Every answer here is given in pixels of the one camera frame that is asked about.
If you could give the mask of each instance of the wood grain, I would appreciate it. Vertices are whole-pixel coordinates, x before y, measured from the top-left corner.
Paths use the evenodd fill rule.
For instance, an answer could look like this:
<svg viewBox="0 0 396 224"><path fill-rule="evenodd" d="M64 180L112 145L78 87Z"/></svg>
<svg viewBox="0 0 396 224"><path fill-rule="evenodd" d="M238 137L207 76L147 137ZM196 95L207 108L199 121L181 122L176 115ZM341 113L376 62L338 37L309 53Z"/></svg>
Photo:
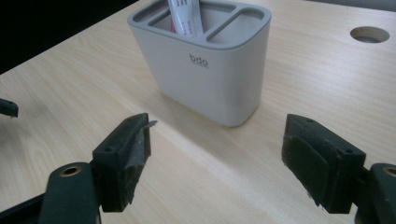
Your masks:
<svg viewBox="0 0 396 224"><path fill-rule="evenodd" d="M125 118L148 112L152 156L134 202L104 223L353 223L329 215L282 163L286 115L315 119L367 153L396 163L396 14L291 0L250 0L273 12L262 101L226 128L161 95L126 18L110 16L0 76L0 211L45 191L51 171L90 161ZM349 33L385 29L365 44Z"/></svg>

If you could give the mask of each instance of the white plastic container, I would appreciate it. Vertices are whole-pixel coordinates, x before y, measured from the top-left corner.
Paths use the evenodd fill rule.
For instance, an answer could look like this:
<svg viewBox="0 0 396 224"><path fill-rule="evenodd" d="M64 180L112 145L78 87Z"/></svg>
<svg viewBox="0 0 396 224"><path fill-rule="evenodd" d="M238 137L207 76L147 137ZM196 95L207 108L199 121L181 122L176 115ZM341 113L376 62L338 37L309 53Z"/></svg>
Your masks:
<svg viewBox="0 0 396 224"><path fill-rule="evenodd" d="M171 32L167 1L153 1L128 23L161 92L226 126L246 121L260 103L271 12L200 1L204 35Z"/></svg>

